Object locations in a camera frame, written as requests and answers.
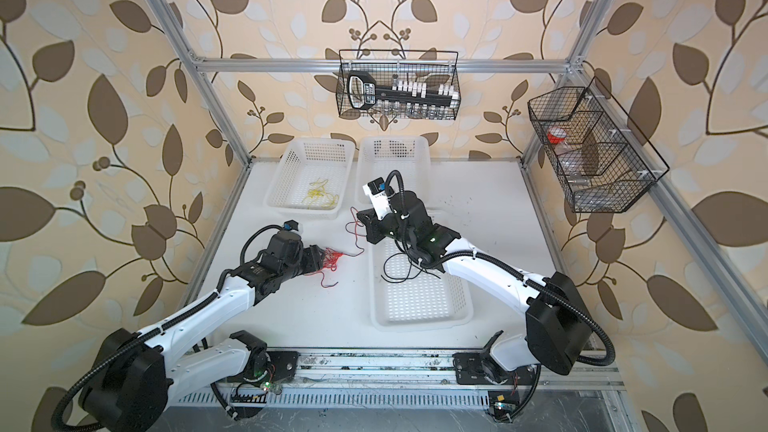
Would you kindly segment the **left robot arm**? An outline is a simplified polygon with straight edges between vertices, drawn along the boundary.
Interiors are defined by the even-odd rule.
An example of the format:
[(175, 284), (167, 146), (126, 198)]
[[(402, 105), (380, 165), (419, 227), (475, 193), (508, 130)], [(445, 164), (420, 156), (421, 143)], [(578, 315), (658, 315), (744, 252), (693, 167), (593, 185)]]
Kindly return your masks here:
[(205, 296), (137, 332), (119, 329), (102, 343), (92, 368), (62, 396), (52, 412), (55, 431), (70, 431), (72, 402), (91, 415), (87, 431), (146, 431), (170, 403), (205, 385), (244, 372), (265, 344), (238, 331), (218, 346), (195, 346), (230, 319), (277, 292), (296, 277), (325, 267), (327, 252), (306, 246), (294, 224), (271, 225), (273, 236), (252, 260), (226, 269)]

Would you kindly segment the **red alligator clip lead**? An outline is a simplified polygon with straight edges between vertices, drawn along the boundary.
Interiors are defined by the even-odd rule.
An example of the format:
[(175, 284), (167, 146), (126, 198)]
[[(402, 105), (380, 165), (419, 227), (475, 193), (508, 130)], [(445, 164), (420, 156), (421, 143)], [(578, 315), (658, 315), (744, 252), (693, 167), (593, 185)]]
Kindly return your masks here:
[(352, 253), (345, 253), (345, 255), (347, 257), (359, 257), (365, 253), (365, 248), (360, 244), (360, 240), (362, 237), (360, 228), (363, 226), (363, 224), (359, 221), (357, 217), (357, 213), (358, 213), (357, 208), (352, 206), (349, 209), (349, 211), (350, 211), (350, 221), (345, 224), (345, 231), (354, 237), (354, 247), (356, 251)]

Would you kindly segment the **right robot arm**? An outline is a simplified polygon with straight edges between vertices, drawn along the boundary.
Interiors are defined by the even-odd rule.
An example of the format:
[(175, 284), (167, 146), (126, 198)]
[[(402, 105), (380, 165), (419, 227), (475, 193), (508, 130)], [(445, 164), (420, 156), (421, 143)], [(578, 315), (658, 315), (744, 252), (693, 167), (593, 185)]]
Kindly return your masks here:
[(371, 200), (371, 208), (355, 214), (370, 244), (389, 239), (414, 268), (463, 279), (523, 318), (523, 332), (494, 333), (477, 356), (483, 378), (491, 383), (515, 383), (523, 372), (531, 377), (523, 397), (491, 404), (495, 421), (512, 423), (522, 414), (544, 369), (567, 375), (577, 363), (596, 367), (614, 363), (615, 345), (569, 277), (527, 272), (482, 251), (459, 232), (435, 222), (412, 191), (380, 192)]

